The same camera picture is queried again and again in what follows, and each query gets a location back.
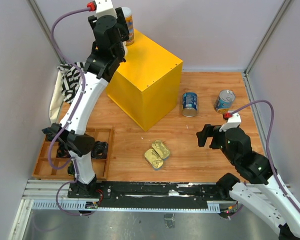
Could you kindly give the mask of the tall can mixed beans label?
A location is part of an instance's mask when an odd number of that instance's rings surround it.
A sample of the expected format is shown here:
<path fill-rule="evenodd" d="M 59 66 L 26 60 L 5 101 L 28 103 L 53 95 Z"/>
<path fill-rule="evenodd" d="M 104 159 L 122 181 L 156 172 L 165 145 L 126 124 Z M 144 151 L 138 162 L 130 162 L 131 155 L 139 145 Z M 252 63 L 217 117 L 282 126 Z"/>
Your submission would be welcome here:
<path fill-rule="evenodd" d="M 128 7 L 122 7 L 122 11 L 129 31 L 129 39 L 126 41 L 126 46 L 130 46 L 134 43 L 134 26 L 132 11 Z"/>

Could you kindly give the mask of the blue short can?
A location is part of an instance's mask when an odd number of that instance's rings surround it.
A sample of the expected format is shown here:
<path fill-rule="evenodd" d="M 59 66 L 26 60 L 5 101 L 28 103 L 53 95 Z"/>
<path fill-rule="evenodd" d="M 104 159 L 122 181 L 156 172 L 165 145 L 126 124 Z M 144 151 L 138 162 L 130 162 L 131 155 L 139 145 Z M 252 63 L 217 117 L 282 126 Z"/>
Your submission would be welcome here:
<path fill-rule="evenodd" d="M 198 112 L 197 94 L 185 92 L 182 95 L 182 115 L 185 117 L 195 117 Z"/>

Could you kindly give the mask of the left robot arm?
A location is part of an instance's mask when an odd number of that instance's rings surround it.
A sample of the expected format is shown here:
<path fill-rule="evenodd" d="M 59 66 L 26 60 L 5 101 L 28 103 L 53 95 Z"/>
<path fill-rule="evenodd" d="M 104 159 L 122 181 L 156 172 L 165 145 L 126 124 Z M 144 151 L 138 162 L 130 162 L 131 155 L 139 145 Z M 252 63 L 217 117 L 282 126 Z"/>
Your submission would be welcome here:
<path fill-rule="evenodd" d="M 92 167 L 91 151 L 95 140 L 85 133 L 90 114 L 120 63 L 125 61 L 127 49 L 124 42 L 129 31 L 122 8 L 89 3 L 80 12 L 95 11 L 88 18 L 95 41 L 84 68 L 77 67 L 82 77 L 79 89 L 67 115 L 60 123 L 46 130 L 53 137 L 51 143 L 59 142 L 69 152 L 74 166 L 74 181 L 70 182 L 70 198 L 91 198 L 98 193 L 97 177 Z"/>

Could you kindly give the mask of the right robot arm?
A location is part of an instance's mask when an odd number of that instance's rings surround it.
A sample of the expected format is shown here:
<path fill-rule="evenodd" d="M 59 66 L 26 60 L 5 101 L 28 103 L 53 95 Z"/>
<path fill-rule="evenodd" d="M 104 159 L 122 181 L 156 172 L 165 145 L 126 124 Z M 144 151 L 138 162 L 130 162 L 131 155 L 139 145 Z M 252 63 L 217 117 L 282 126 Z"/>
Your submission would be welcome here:
<path fill-rule="evenodd" d="M 288 188 L 276 182 L 279 175 L 272 172 L 268 158 L 253 151 L 250 137 L 239 127 L 221 131 L 220 126 L 210 124 L 206 124 L 196 136 L 199 147 L 205 146 L 207 138 L 211 138 L 209 147 L 221 150 L 240 176 L 260 190 L 267 200 L 260 198 L 231 173 L 226 173 L 217 182 L 217 196 L 243 204 L 279 239 L 300 240 L 300 206 L 295 207 Z"/>

